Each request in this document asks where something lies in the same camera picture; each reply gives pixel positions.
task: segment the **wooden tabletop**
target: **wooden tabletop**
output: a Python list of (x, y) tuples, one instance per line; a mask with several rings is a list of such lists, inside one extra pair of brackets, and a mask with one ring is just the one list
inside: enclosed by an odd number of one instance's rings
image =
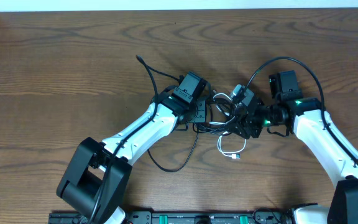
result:
[[(101, 141), (147, 109), (153, 88), (143, 56), (174, 76), (194, 71), (219, 92), (246, 84), (262, 63), (295, 57), (314, 70), (326, 107), (358, 149), (358, 9), (0, 13), (0, 223), (46, 223), (72, 210), (56, 196), (77, 145)], [(298, 65), (275, 62), (251, 88), (271, 103), (267, 76), (295, 69), (306, 96), (317, 96)], [(155, 76), (159, 90), (175, 83)], [(174, 132), (151, 148), (175, 168), (193, 131)], [(147, 155), (134, 165), (124, 208), (243, 211), (330, 205), (334, 189), (295, 136), (262, 131), (241, 159), (222, 156), (217, 137), (200, 135), (188, 165), (169, 174)], [(243, 139), (223, 139), (224, 149)]]

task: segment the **wood grain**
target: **wood grain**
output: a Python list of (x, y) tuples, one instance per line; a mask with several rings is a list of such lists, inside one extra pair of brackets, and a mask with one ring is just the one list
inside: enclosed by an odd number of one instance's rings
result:
[[(358, 9), (0, 13), (0, 223), (45, 223), (72, 210), (55, 195), (76, 146), (111, 136), (153, 95), (136, 59), (172, 75), (191, 70), (229, 92), (279, 55), (298, 58), (320, 79), (328, 111), (358, 149)], [(271, 103), (267, 75), (295, 69), (306, 96), (315, 84), (299, 66), (277, 62), (252, 89)], [(159, 90), (174, 84), (155, 77)], [(195, 134), (153, 146), (161, 165), (178, 167)], [(167, 174), (147, 156), (135, 164), (124, 207), (252, 210), (305, 202), (329, 205), (333, 185), (296, 137), (265, 131), (241, 159), (223, 157), (216, 136), (201, 135), (193, 157)], [(235, 149), (242, 140), (223, 139)]]

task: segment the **green tape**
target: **green tape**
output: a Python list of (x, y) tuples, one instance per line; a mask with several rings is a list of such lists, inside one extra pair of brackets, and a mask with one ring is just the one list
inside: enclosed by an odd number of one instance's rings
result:
[(248, 217), (247, 216), (240, 216), (240, 224), (248, 224)]
[(160, 215), (160, 224), (168, 224), (168, 216), (167, 215)]

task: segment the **white wall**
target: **white wall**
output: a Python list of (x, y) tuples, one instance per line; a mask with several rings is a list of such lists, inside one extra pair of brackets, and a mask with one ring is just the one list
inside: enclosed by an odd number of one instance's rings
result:
[(0, 12), (358, 7), (358, 0), (0, 0)]

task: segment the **cable connector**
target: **cable connector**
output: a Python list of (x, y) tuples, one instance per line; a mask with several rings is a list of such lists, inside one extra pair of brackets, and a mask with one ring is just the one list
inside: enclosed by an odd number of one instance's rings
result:
[(240, 159), (240, 154), (233, 153), (231, 154), (232, 159)]

